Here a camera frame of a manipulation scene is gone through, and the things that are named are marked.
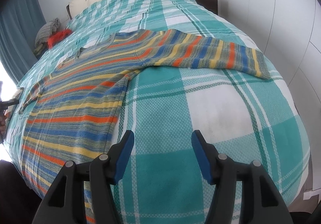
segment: plaid bedspread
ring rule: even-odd
[[[102,0],[68,27],[74,33],[46,52],[19,83],[25,87],[21,103],[58,63],[114,32],[177,29],[257,48],[248,36],[194,0]],[[307,176],[309,142],[286,83],[271,62],[265,61],[270,80],[235,70],[160,66],[146,68],[130,82],[110,141],[119,141],[126,129],[135,133],[124,178],[113,189],[124,223],[204,222],[214,187],[201,177],[190,142],[194,129],[200,129],[207,142],[236,161],[261,161],[285,202],[293,200]],[[44,196],[57,172],[42,166],[50,158],[33,160],[23,148],[22,135],[34,105],[28,105],[21,115],[17,111],[21,104],[16,109],[5,146],[26,182]],[[38,141],[36,145],[49,149],[53,158],[59,150],[55,143],[45,147]],[[238,185],[235,223],[240,202]],[[87,213],[92,222],[92,213]]]

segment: multicolored striped sweater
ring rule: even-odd
[[[21,108],[37,99],[25,127],[23,157],[30,165],[41,158],[43,167],[58,173],[67,160],[82,163],[107,152],[127,83],[149,66],[227,68],[270,78],[259,50],[232,42],[178,30],[115,33],[80,49],[33,87]],[[43,194],[50,186],[43,178],[33,182]]]

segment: human hand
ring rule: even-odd
[[[2,135],[5,135],[5,115],[0,116],[0,132]]]

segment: bright window light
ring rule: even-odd
[[[11,99],[16,91],[16,85],[8,76],[7,72],[4,70],[2,63],[0,62],[0,81],[3,82],[2,91],[1,91],[1,99],[3,101],[7,101]],[[5,150],[3,144],[0,145],[0,160],[11,161],[11,158],[7,151]]]

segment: dark clothing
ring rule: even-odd
[[[31,224],[40,202],[15,166],[0,160],[0,223]]]

